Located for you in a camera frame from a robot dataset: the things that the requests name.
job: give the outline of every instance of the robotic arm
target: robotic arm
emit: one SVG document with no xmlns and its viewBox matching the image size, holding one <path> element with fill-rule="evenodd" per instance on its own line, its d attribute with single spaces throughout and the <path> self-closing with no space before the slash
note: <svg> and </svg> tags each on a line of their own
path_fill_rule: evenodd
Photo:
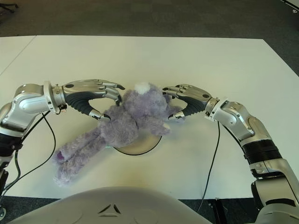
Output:
<svg viewBox="0 0 299 224">
<path fill-rule="evenodd" d="M 19 87 L 12 103 L 0 110 L 0 190 L 3 190 L 8 175 L 4 168 L 9 164 L 13 151 L 21 148 L 21 140 L 38 114 L 49 110 L 59 114 L 68 104 L 98 120 L 108 119 L 107 115 L 92 108 L 88 101 L 94 98 L 111 98 L 119 105 L 121 97 L 116 88 L 124 89 L 119 84 L 97 79 L 75 81 L 63 86 L 51 86 L 49 82 L 45 82 L 43 86 L 25 84 Z M 261 209 L 257 224 L 299 223 L 299 182 L 260 120 L 251 116 L 243 105 L 227 99 L 213 98 L 208 92 L 192 85 L 165 87 L 163 93 L 187 103 L 185 109 L 169 119 L 206 111 L 207 119 L 219 121 L 238 141 L 252 175 L 256 178 L 251 189 L 256 205 Z M 124 191 L 124 195 L 128 195 L 128 190 Z M 144 201 L 153 198 L 157 197 L 151 196 Z M 163 201 L 167 200 L 161 199 L 159 203 L 163 204 Z M 173 206 L 174 209 L 175 207 L 180 214 L 182 208 L 178 204 Z"/>
<path fill-rule="evenodd" d="M 88 101 L 110 98 L 119 105 L 121 97 L 116 88 L 124 90 L 117 83 L 99 79 L 74 81 L 63 86 L 52 86 L 50 82 L 20 86 L 13 101 L 0 110 L 0 192 L 8 176 L 4 168 L 11 161 L 14 150 L 21 149 L 22 139 L 38 114 L 44 111 L 59 114 L 68 104 L 97 120 L 109 119 L 108 115 L 92 108 Z"/>
<path fill-rule="evenodd" d="M 299 182 L 259 119 L 250 115 L 242 104 L 213 98 L 192 85 L 163 90 L 164 94 L 187 103 L 185 109 L 169 119 L 206 111 L 207 119 L 219 121 L 234 135 L 256 178 L 251 185 L 256 206 L 261 210 L 256 223 L 299 222 Z"/>
</svg>

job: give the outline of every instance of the stuffed animal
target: stuffed animal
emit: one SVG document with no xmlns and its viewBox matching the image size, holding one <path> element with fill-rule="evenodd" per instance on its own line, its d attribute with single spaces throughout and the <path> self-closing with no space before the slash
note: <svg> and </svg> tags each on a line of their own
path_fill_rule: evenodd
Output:
<svg viewBox="0 0 299 224">
<path fill-rule="evenodd" d="M 105 114 L 110 121 L 101 121 L 99 125 L 80 136 L 73 142 L 60 147 L 53 155 L 53 161 L 59 166 L 54 181 L 59 186 L 69 184 L 90 158 L 105 147 L 124 147 L 138 138 L 139 129 L 145 129 L 153 135 L 170 133 L 164 123 L 171 114 L 182 110 L 171 106 L 171 98 L 149 83 L 135 85 L 123 97 L 121 106 L 113 105 Z"/>
</svg>

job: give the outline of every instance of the robotic hand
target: robotic hand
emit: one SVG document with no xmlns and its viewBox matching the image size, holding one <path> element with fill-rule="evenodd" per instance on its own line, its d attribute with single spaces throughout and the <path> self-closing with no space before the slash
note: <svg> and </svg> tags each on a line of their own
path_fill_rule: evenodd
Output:
<svg viewBox="0 0 299 224">
<path fill-rule="evenodd" d="M 259 119 L 243 105 L 213 98 L 192 85 L 168 86 L 163 91 L 187 103 L 185 109 L 169 119 L 206 111 L 207 119 L 219 121 L 238 141 L 256 178 L 251 190 L 261 211 L 255 223 L 299 223 L 299 182 Z"/>
</svg>

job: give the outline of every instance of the robot finger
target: robot finger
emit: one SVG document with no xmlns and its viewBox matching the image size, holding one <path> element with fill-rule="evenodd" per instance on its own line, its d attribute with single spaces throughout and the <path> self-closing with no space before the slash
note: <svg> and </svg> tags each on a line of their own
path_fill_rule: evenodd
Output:
<svg viewBox="0 0 299 224">
<path fill-rule="evenodd" d="M 121 90 L 125 89 L 122 85 L 120 85 L 118 83 L 112 83 L 112 82 L 104 81 L 104 80 L 102 82 L 102 85 L 105 85 L 106 87 L 118 88 L 118 89 L 121 89 Z"/>
<path fill-rule="evenodd" d="M 166 86 L 162 90 L 170 90 L 170 91 L 175 91 L 175 92 L 180 92 L 180 88 L 174 87 L 174 86 Z"/>
<path fill-rule="evenodd" d="M 182 89 L 184 89 L 184 90 L 187 90 L 187 89 L 191 88 L 192 85 L 188 85 L 188 84 L 180 84 L 180 85 L 176 85 L 176 87 L 178 87 L 178 88 L 182 88 Z"/>
<path fill-rule="evenodd" d="M 164 95 L 166 94 L 166 95 L 170 95 L 170 96 L 172 96 L 172 98 L 176 98 L 176 97 L 178 97 L 177 96 L 177 93 L 178 92 L 176 92 L 176 91 L 172 91 L 172 90 L 164 90 L 163 92 L 162 92 Z"/>
<path fill-rule="evenodd" d="M 115 93 L 115 90 L 111 90 L 110 88 L 107 88 L 106 91 L 107 91 L 107 94 L 104 97 L 113 99 L 115 101 L 116 105 L 119 106 L 121 103 L 120 94 L 118 92 Z"/>
</svg>

